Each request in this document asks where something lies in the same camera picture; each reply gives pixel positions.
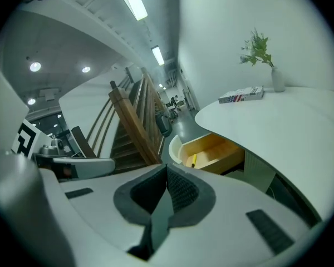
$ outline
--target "recessed ceiling light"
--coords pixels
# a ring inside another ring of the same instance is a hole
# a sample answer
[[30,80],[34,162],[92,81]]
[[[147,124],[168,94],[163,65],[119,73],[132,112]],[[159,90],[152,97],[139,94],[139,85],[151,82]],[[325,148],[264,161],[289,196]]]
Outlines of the recessed ceiling light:
[[29,104],[29,105],[33,105],[34,103],[36,103],[36,100],[35,99],[29,99],[28,101],[27,101],[27,103]]
[[151,50],[152,50],[154,56],[156,57],[158,64],[159,65],[164,65],[165,62],[163,60],[160,48],[158,46],[155,46]]
[[36,72],[40,70],[41,64],[39,62],[34,62],[33,64],[30,65],[30,70],[33,72]]
[[131,6],[131,11],[134,14],[136,20],[141,20],[147,17],[146,8],[142,0],[128,0]]
[[84,73],[87,73],[87,72],[90,71],[90,67],[89,67],[89,66],[84,67],[84,68],[82,69],[82,71],[83,71]]

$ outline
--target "table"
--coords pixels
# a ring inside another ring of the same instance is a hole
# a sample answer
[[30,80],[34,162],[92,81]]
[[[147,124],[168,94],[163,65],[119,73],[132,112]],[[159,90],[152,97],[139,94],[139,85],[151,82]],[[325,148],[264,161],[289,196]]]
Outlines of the table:
[[334,92],[266,89],[261,100],[203,108],[196,123],[273,166],[318,213],[334,212]]

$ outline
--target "box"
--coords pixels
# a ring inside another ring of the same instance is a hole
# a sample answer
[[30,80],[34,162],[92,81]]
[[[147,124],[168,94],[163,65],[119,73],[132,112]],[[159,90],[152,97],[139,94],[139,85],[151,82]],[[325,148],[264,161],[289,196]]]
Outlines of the box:
[[235,91],[229,91],[222,97],[218,98],[220,104],[243,102],[250,100],[259,100],[263,97],[263,86],[247,87],[244,89],[238,89]]

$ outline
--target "wooden railing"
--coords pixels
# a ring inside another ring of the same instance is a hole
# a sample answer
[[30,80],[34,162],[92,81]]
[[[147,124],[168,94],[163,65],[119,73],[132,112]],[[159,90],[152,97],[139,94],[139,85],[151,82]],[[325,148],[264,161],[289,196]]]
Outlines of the wooden railing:
[[[131,82],[131,78],[130,78],[129,74],[120,82],[119,87],[127,89],[130,86],[130,84],[132,82]],[[115,114],[115,109],[112,105],[112,102],[111,102],[110,98],[108,98],[107,101],[105,102],[103,108],[100,110],[97,118],[95,119],[92,127],[90,128],[90,131],[89,131],[88,136],[86,138],[86,141],[89,142],[89,140],[91,139],[92,134],[94,132],[94,129],[96,128],[96,125],[97,125],[98,121],[102,118],[99,129],[98,129],[97,133],[95,134],[93,144],[91,145],[91,149],[94,151],[96,145],[98,144],[98,139],[100,138],[101,134],[103,133],[101,141],[99,143],[99,149],[98,149],[98,152],[96,154],[97,157],[100,157],[101,150],[102,150],[102,147],[103,147],[103,144],[104,144],[104,141],[105,141],[105,137],[106,137],[107,131],[109,129],[109,126],[110,126],[110,123],[112,121],[112,118],[113,118],[114,114]]]
[[160,158],[164,137],[155,119],[156,111],[164,107],[154,89],[151,77],[143,68],[143,77],[137,89],[133,104],[126,91],[110,82],[112,91],[110,100],[120,118],[126,133],[133,141],[147,165],[162,163]]

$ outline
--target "white vase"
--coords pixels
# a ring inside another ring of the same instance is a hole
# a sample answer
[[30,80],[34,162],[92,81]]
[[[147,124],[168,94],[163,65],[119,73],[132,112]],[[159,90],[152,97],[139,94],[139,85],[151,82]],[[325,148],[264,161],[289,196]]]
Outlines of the white vase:
[[272,85],[275,92],[283,92],[286,90],[284,86],[283,76],[277,67],[272,67],[271,71]]

